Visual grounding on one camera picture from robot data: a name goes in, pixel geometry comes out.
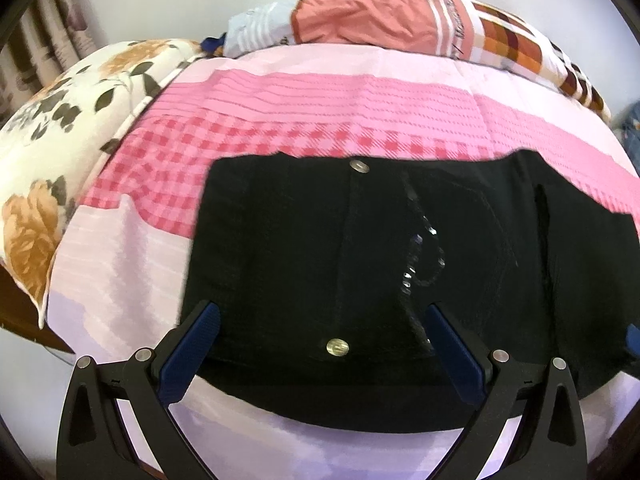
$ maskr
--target curtain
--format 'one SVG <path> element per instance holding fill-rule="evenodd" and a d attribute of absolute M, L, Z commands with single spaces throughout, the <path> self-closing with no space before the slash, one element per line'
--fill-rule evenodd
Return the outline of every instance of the curtain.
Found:
<path fill-rule="evenodd" d="M 0 127 L 96 50 L 78 0 L 35 0 L 0 52 Z"/>

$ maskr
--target wooden furniture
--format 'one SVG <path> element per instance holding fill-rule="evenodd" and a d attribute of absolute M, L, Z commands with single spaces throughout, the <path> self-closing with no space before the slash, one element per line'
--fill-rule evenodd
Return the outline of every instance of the wooden furniture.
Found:
<path fill-rule="evenodd" d="M 640 478 L 640 402 L 611 435 L 605 450 L 589 464 L 588 480 Z"/>
<path fill-rule="evenodd" d="M 27 295 L 11 279 L 9 273 L 0 266 L 0 327 L 36 343 L 50 348 L 72 352 L 55 333 L 44 327 L 38 328 L 38 313 Z"/>

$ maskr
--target light blue fabric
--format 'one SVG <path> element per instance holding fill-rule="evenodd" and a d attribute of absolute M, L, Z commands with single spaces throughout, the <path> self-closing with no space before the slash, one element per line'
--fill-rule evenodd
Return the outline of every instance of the light blue fabric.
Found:
<path fill-rule="evenodd" d="M 296 44 L 291 13 L 297 0 L 274 3 L 237 14 L 229 20 L 225 57 L 236 58 L 278 44 Z"/>
<path fill-rule="evenodd" d="M 632 108 L 622 123 L 622 146 L 640 174 L 640 102 Z"/>

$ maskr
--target black denim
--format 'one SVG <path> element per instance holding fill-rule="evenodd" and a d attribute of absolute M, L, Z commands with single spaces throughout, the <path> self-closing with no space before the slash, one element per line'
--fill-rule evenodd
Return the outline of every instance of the black denim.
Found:
<path fill-rule="evenodd" d="M 535 152 L 357 159 L 368 173 L 350 159 L 281 153 L 210 168 L 182 312 L 201 299 L 222 311 L 200 370 L 209 383 L 332 428 L 463 426 L 471 408 L 420 328 L 434 301 L 490 349 L 540 364 L 562 356 L 581 397 L 627 364 L 625 329 L 640 319 L 631 216 L 604 209 Z M 332 338 L 347 355 L 329 354 Z"/>

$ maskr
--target floral pillow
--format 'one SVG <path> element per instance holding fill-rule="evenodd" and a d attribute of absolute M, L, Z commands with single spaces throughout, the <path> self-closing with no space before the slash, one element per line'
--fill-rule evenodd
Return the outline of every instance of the floral pillow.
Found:
<path fill-rule="evenodd" d="M 0 259 L 38 309 L 76 209 L 135 119 L 202 56 L 190 40 L 106 46 L 42 89 L 0 130 Z"/>

